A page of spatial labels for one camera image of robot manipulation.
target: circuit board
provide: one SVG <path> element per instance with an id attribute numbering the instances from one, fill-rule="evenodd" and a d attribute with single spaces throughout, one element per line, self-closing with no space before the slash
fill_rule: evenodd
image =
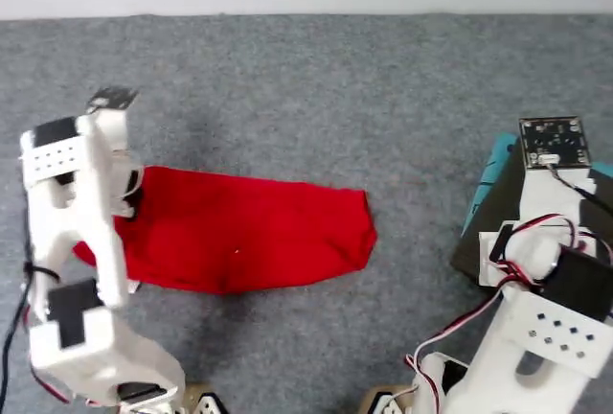
<path id="1" fill-rule="evenodd" d="M 579 117 L 521 119 L 519 129 L 527 170 L 591 167 Z"/>

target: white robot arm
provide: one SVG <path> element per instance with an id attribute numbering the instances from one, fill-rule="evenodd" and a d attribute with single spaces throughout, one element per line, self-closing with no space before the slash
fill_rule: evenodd
<path id="1" fill-rule="evenodd" d="M 123 412 L 185 413 L 185 375 L 157 343 L 133 332 L 116 313 L 128 299 L 122 240 L 113 216 L 138 210 L 143 167 L 127 153 L 125 110 L 136 92 L 111 87 L 88 113 L 37 126 L 21 137 L 32 262 L 59 272 L 76 242 L 96 256 L 98 279 L 56 285 L 33 272 L 32 365 L 75 394 Z M 201 397 L 207 409 L 222 406 Z"/>
<path id="2" fill-rule="evenodd" d="M 581 123 L 578 118 L 525 119 L 520 128 L 526 175 L 519 220 L 480 234 L 479 283 L 497 287 L 505 282 L 496 294 L 502 304 L 469 365 L 440 353 L 420 360 L 423 344 L 407 357 L 417 373 L 406 390 L 413 392 L 411 414 L 570 413 L 613 351 L 611 250 L 600 240 L 610 259 L 597 259 L 598 237 L 579 227 L 579 204 L 596 190 L 588 177 L 591 164 Z M 531 374 L 520 374 L 526 356 L 542 358 L 541 364 Z M 397 407 L 390 397 L 387 410 L 375 412 L 401 414 Z"/>

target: red cloth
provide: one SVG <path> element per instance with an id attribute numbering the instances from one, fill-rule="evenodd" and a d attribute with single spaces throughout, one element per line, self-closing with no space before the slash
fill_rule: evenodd
<path id="1" fill-rule="evenodd" d="M 138 218 L 115 218 L 128 277 L 210 293 L 308 285 L 366 266 L 366 193 L 148 167 Z M 94 265 L 84 244 L 75 253 Z"/>

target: carpet floor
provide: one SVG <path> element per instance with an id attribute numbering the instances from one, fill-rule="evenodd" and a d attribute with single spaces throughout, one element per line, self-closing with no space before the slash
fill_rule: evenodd
<path id="1" fill-rule="evenodd" d="M 353 414 L 402 356 L 483 293 L 449 265 L 496 135 L 579 114 L 613 152 L 613 16 L 217 16 L 0 22 L 0 326 L 19 295 L 19 134 L 79 114 L 101 85 L 138 87 L 146 164 L 363 188 L 379 233 L 367 268 L 310 287 L 216 297 L 145 286 L 140 333 L 233 414 Z M 77 261 L 70 278 L 90 275 Z M 438 349 L 469 360 L 488 320 Z M 20 333 L 7 412 L 84 412 L 32 381 Z M 613 365 L 578 413 L 610 412 Z"/>

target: black cable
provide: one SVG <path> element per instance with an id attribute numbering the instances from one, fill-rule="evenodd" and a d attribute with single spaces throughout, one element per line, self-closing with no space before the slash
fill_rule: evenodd
<path id="1" fill-rule="evenodd" d="M 9 353 L 11 351 L 12 340 L 17 331 L 19 320 L 23 315 L 23 310 L 26 308 L 28 302 L 28 293 L 32 288 L 32 281 L 34 280 L 34 272 L 27 274 L 26 285 L 21 292 L 19 303 L 15 309 L 15 313 L 12 316 L 11 324 L 7 330 L 7 334 L 4 338 L 4 345 L 2 346 L 2 382 L 0 385 L 0 413 L 4 410 L 4 404 L 7 400 L 7 391 L 9 389 Z"/>
<path id="2" fill-rule="evenodd" d="M 553 165 L 549 165 L 547 168 L 549 169 L 549 171 L 552 173 L 552 175 L 557 181 L 561 182 L 564 186 L 568 187 L 569 189 L 574 190 L 580 196 L 585 198 L 587 201 L 589 201 L 593 205 L 598 206 L 601 210 L 603 210 L 605 213 L 607 213 L 610 217 L 613 218 L 613 208 L 610 205 L 608 205 L 604 200 L 598 198 L 597 196 L 595 196 L 594 194 L 590 192 L 587 192 L 585 189 L 582 189 L 581 187 L 575 186 L 574 184 L 571 184 L 570 182 L 568 182 L 566 179 L 564 179 L 562 176 L 559 175 L 559 173 L 557 172 L 557 169 Z"/>
<path id="3" fill-rule="evenodd" d="M 36 272 L 44 273 L 52 277 L 56 282 L 60 282 L 59 275 L 50 268 L 34 265 L 34 256 L 32 253 L 32 242 L 30 238 L 30 218 L 26 198 L 26 208 L 23 213 L 23 249 L 26 262 L 24 263 L 23 270 L 26 275 L 26 283 L 21 291 L 17 308 L 12 316 L 11 323 L 7 329 L 7 333 L 4 338 L 4 344 L 2 346 L 2 380 L 0 381 L 0 414 L 4 411 L 4 405 L 7 400 L 7 392 L 9 391 L 9 355 L 11 353 L 12 341 L 15 337 L 19 321 L 24 316 L 24 311 L 28 305 L 28 295 L 32 284 L 34 282 L 34 274 Z"/>

